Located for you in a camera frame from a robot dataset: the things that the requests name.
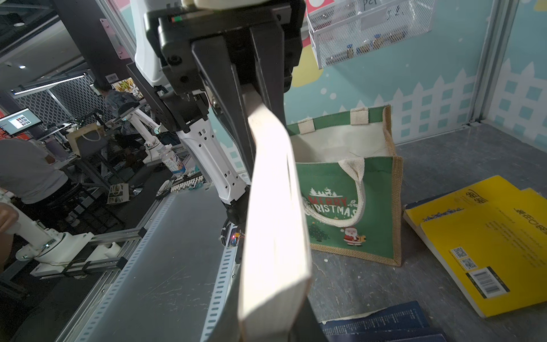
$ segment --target plastic bottle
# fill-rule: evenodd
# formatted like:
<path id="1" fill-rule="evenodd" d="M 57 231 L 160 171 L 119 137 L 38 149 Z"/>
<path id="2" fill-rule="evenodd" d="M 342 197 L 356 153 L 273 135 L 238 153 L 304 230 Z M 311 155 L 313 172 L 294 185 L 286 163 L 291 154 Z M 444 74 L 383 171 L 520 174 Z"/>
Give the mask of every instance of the plastic bottle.
<path id="1" fill-rule="evenodd" d="M 181 159 L 172 150 L 163 146 L 158 152 L 160 153 L 161 161 L 174 175 L 182 176 L 186 172 L 186 167 L 184 167 Z"/>

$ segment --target tote bag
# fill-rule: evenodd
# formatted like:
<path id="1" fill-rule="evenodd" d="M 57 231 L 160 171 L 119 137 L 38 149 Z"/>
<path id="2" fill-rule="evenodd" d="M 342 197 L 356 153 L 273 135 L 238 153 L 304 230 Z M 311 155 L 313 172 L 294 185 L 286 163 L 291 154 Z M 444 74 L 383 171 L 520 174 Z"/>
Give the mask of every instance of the tote bag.
<path id="1" fill-rule="evenodd" d="M 313 250 L 401 265 L 403 159 L 391 107 L 357 108 L 287 127 Z"/>

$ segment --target santa claus print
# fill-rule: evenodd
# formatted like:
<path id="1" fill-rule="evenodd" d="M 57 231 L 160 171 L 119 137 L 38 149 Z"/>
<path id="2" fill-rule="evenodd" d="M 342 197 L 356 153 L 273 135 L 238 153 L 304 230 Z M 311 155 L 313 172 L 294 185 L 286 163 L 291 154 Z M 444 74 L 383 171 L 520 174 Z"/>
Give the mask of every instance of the santa claus print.
<path id="1" fill-rule="evenodd" d="M 344 241 L 348 245 L 350 245 L 350 246 L 361 246 L 362 239 L 359 236 L 359 234 L 357 234 L 357 229 L 355 229 L 354 227 L 348 227 L 344 230 L 344 233 L 345 233 Z"/>

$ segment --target white book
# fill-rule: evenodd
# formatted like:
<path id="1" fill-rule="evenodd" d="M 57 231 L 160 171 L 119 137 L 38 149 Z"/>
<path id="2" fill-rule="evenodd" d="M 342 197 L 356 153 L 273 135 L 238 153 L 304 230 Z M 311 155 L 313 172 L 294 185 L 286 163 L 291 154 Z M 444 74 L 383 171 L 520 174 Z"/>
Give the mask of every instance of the white book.
<path id="1" fill-rule="evenodd" d="M 256 144 L 237 317 L 245 341 L 286 336 L 310 289 L 312 262 L 292 145 L 254 89 L 243 99 Z"/>

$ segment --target dark blue book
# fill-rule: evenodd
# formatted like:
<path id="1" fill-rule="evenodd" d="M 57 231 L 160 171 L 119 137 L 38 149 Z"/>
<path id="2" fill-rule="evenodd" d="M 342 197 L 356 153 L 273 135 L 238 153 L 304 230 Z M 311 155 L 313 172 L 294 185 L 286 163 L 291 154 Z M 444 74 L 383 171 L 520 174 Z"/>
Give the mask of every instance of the dark blue book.
<path id="1" fill-rule="evenodd" d="M 319 325 L 327 336 L 429 327 L 426 316 L 417 301 L 390 306 L 372 314 L 360 316 L 324 321 Z"/>
<path id="2" fill-rule="evenodd" d="M 412 337 L 404 340 L 396 340 L 392 342 L 446 342 L 443 334 L 428 335 L 428 336 L 419 336 Z"/>
<path id="3" fill-rule="evenodd" d="M 405 204 L 404 209 L 405 210 L 410 210 L 410 209 L 415 208 L 417 206 L 421 206 L 422 204 L 425 204 L 425 203 L 431 202 L 433 200 L 436 200 L 437 198 L 446 196 L 448 194 L 451 194 L 451 192 L 450 193 L 443 193 L 443 194 L 433 196 L 433 197 L 430 197 L 430 198 L 426 198 L 426 199 L 423 199 L 423 200 L 418 201 L 418 202 L 412 202 L 412 203 Z"/>
<path id="4" fill-rule="evenodd" d="M 418 328 L 386 331 L 368 331 L 365 333 L 357 334 L 329 335 L 327 336 L 327 339 L 330 342 L 392 342 L 417 337 L 428 337 L 437 335 L 442 336 L 443 332 L 435 328 Z"/>

